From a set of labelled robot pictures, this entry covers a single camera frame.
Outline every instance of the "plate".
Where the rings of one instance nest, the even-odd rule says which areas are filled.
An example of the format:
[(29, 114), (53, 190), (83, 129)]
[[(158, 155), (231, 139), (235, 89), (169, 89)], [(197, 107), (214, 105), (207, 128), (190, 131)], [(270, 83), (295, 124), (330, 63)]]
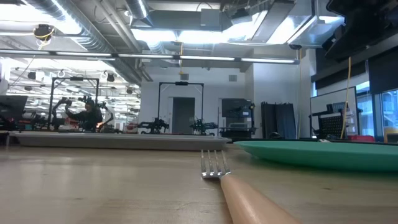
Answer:
[(398, 171), (398, 146), (340, 142), (243, 141), (246, 152), (270, 161), (338, 170)]

